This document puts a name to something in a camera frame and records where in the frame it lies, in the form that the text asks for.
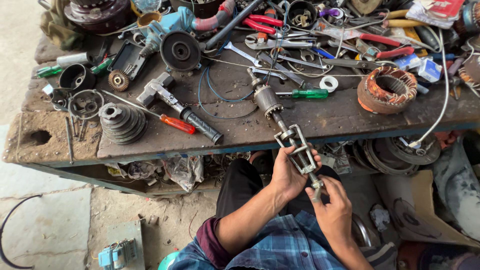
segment maroon sleeve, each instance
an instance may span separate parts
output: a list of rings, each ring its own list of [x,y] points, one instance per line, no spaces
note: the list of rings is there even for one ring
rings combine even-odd
[[[233,256],[222,247],[216,238],[215,228],[219,221],[220,219],[217,218],[207,219],[197,231],[197,241],[215,268],[224,269]]]

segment blue checked shirt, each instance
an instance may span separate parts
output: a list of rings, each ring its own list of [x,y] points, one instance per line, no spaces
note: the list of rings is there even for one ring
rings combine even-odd
[[[273,218],[253,239],[251,247],[233,258],[215,236],[218,220],[208,219],[168,269],[345,269],[335,257],[317,219],[305,211],[296,217]]]

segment tape roll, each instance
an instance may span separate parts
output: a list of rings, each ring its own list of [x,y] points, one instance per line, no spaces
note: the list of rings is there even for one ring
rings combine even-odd
[[[327,86],[325,82],[329,82],[332,84],[332,86]],[[320,81],[320,88],[321,89],[327,89],[329,93],[332,93],[335,91],[335,89],[338,87],[338,81],[335,79],[335,77],[332,76],[325,76],[322,78]]]

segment floor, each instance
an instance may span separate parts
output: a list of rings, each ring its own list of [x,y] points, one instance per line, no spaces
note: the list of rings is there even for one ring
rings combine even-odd
[[[0,86],[0,147],[7,141],[10,119],[19,112],[31,69],[36,65],[33,55],[41,35],[38,22],[43,9],[31,0],[6,1],[3,7],[15,10],[17,5],[29,8],[21,13],[8,12],[0,19],[0,73],[4,75]],[[42,194],[26,201],[11,215],[2,239],[5,254],[12,262],[35,265],[38,270],[60,266],[71,270],[100,269],[94,258],[109,244],[107,227],[132,221],[139,214],[147,220],[150,215],[159,217],[158,225],[143,228],[145,263],[156,269],[163,257],[185,247],[203,221],[214,215],[218,197],[218,192],[210,192],[151,201],[14,164],[0,162],[0,171],[0,219],[23,198]],[[342,181],[353,211],[371,227],[368,210],[381,200],[370,177],[342,177]],[[398,240],[396,233],[384,238]],[[0,262],[0,269],[10,267]]]

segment green-handled screwdriver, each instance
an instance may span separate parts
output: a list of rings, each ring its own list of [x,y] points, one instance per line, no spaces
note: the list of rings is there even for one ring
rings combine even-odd
[[[277,96],[292,96],[292,98],[326,98],[327,89],[293,89],[291,92],[278,92]]]

